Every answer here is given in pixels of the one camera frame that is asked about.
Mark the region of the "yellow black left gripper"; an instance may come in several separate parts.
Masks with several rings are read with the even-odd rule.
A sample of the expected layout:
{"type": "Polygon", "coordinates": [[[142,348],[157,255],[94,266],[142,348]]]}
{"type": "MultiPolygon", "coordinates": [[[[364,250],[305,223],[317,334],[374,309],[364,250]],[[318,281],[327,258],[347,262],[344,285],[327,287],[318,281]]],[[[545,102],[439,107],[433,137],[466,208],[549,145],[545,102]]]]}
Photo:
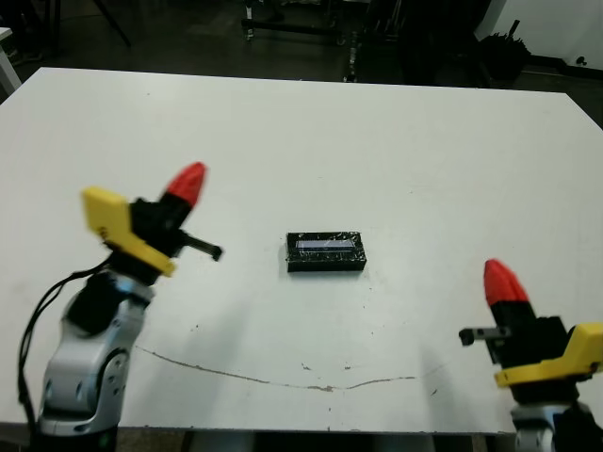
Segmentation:
{"type": "Polygon", "coordinates": [[[182,226],[194,210],[204,187],[207,166],[194,162],[168,184],[156,202],[124,196],[98,186],[82,193],[89,229],[112,250],[109,264],[119,273],[143,283],[170,277],[173,259],[186,247],[218,261],[222,248],[186,233],[182,226]]]}

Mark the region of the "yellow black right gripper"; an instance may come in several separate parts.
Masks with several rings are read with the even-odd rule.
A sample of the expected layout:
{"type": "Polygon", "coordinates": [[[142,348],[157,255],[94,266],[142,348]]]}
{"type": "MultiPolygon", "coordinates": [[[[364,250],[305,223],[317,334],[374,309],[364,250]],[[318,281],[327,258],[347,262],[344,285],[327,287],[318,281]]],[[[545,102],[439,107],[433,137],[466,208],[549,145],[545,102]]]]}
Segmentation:
{"type": "Polygon", "coordinates": [[[602,371],[602,324],[580,323],[567,330],[558,317],[538,317],[517,276],[497,259],[484,264],[486,302],[497,327],[463,329],[462,344],[483,341],[498,387],[518,404],[573,403],[577,384],[602,371]]]}

